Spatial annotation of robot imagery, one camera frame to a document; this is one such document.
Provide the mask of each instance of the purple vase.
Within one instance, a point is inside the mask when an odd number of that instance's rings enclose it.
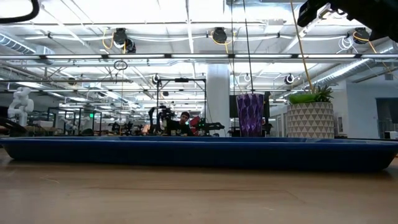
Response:
[[[236,97],[242,137],[261,137],[264,95],[243,94]]]

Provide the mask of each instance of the green plant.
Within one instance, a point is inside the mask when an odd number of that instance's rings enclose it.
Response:
[[[291,104],[297,103],[312,103],[312,102],[327,102],[330,103],[330,99],[333,90],[327,85],[324,87],[316,86],[314,93],[305,92],[304,94],[295,94],[289,96],[289,101]]]

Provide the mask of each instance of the person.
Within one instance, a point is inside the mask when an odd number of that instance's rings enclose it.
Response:
[[[188,112],[183,112],[180,117],[180,121],[170,121],[167,123],[167,134],[168,135],[187,135],[194,136],[191,128],[187,125],[190,114]]]

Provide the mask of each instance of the red object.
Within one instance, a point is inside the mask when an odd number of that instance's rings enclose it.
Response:
[[[196,116],[196,117],[192,118],[192,120],[190,120],[190,122],[189,122],[189,126],[191,127],[191,131],[192,131],[193,135],[195,135],[195,136],[199,135],[197,129],[194,128],[194,126],[197,125],[199,123],[199,121],[200,121],[200,117]]]

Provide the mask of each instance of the white humanoid robot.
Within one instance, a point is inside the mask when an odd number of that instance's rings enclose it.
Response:
[[[19,87],[17,91],[14,93],[14,99],[10,106],[8,107],[8,119],[13,122],[16,122],[16,115],[18,116],[19,125],[26,126],[27,125],[27,114],[32,112],[34,109],[34,102],[32,99],[29,99],[30,88],[27,87]]]
[[[60,117],[61,121],[65,122],[67,124],[68,127],[71,127],[72,130],[76,131],[78,129],[78,122],[79,121],[75,121],[75,124],[73,124],[72,121],[67,120],[65,117]],[[82,127],[84,127],[84,125],[90,121],[90,117],[87,116],[85,118],[82,118],[80,121],[80,128],[82,129]]]

